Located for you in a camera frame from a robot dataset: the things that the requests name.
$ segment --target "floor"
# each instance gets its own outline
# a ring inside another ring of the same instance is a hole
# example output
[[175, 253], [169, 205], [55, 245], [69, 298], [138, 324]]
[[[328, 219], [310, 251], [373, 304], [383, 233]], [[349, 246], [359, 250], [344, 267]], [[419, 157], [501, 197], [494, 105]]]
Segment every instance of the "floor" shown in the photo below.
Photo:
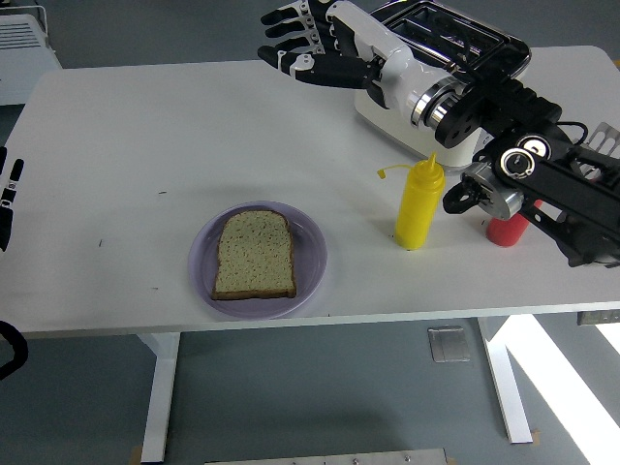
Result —
[[[39, 3], [64, 68], [254, 59], [264, 42], [260, 16], [282, 5]], [[369, 11], [382, 2], [355, 3]], [[446, 3], [532, 47], [591, 45], [620, 59], [614, 0], [596, 7], [586, 0]], [[20, 111], [0, 108], [1, 143]], [[617, 349], [596, 327], [577, 326], [575, 314], [536, 322], [617, 429]], [[469, 362], [433, 361], [427, 330], [444, 325], [464, 327]], [[136, 336], [111, 336], [33, 340], [30, 351], [24, 368], [0, 384], [0, 463], [130, 463], [142, 441], [155, 362], [146, 346]], [[0, 359], [8, 353], [0, 344]], [[523, 367], [513, 365], [538, 441], [509, 444], [475, 320], [185, 333], [179, 355], [170, 465], [434, 448], [445, 448], [459, 465], [589, 463], [564, 417], [550, 407], [565, 390], [545, 400], [525, 359]], [[567, 399], [575, 408], [584, 401]], [[611, 453], [613, 447], [599, 449]], [[618, 456], [620, 451], [606, 463]]]

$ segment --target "robotic hand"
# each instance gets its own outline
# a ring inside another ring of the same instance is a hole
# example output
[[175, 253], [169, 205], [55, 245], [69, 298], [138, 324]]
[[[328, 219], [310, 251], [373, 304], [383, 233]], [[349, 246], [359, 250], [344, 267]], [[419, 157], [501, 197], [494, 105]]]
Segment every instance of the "robotic hand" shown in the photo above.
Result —
[[[0, 147], [0, 174], [7, 161], [7, 149]], [[16, 160], [9, 176], [9, 182], [5, 187], [0, 198], [0, 259], [4, 255], [11, 239], [11, 228], [13, 225], [13, 200], [16, 197], [16, 187], [23, 170], [23, 160]], [[4, 337], [13, 347], [14, 357], [3, 366], [0, 366], [0, 380], [5, 379], [28, 359], [28, 343], [21, 333], [12, 325], [0, 321], [0, 335]]]
[[[394, 1], [372, 16], [348, 1], [297, 0], [262, 22], [267, 37], [289, 39], [259, 56], [295, 79], [365, 89], [446, 148], [479, 127], [493, 137], [445, 195], [446, 212], [477, 205], [502, 220], [520, 213], [570, 266], [620, 264], [620, 161], [584, 144], [584, 125], [561, 122], [558, 105], [514, 79], [529, 61], [518, 39], [432, 0]], [[573, 143], [562, 125], [583, 137]]]

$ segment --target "yellow squeeze bottle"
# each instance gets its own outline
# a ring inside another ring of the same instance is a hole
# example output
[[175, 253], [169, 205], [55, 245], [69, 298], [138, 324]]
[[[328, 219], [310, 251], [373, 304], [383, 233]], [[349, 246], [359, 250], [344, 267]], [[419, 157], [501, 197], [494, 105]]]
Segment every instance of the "yellow squeeze bottle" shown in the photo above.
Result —
[[396, 243], [404, 249], [414, 250], [424, 244], [446, 187], [444, 169], [435, 162], [435, 156], [433, 152], [428, 160], [417, 162], [412, 167], [394, 165], [377, 171], [379, 177], [384, 179], [384, 170], [409, 168], [394, 230]]

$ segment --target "white table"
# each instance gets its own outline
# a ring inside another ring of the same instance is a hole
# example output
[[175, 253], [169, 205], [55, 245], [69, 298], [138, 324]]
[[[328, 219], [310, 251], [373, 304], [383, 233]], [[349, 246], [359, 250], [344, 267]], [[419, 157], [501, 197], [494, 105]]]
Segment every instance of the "white table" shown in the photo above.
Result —
[[[536, 49], [524, 82], [564, 119], [620, 127], [620, 73], [596, 48]], [[479, 209], [438, 211], [423, 249], [396, 246], [405, 172], [376, 171], [412, 157], [356, 115], [353, 97], [260, 61], [45, 75], [7, 143], [25, 170], [0, 318], [28, 337], [155, 334], [144, 340], [170, 361], [171, 392], [181, 331], [618, 308], [617, 271], [569, 268], [535, 228], [498, 248]], [[324, 281], [284, 318], [222, 315], [189, 283], [201, 227], [251, 201], [294, 206], [325, 235]]]

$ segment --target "plate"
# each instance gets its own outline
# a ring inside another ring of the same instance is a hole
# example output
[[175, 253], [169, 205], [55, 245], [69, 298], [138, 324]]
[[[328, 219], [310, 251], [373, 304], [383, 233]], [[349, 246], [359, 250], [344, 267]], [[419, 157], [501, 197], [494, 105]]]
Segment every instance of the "plate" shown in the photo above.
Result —
[[[242, 211], [265, 209], [282, 213], [289, 221], [294, 245], [297, 295], [293, 298], [213, 300], [211, 291], [217, 273], [217, 243], [224, 224]], [[229, 208], [204, 225], [194, 239], [188, 265], [192, 286], [211, 307], [244, 320], [266, 320], [292, 312], [317, 290], [326, 270], [327, 247], [317, 224], [302, 211], [276, 201], [253, 201]]]

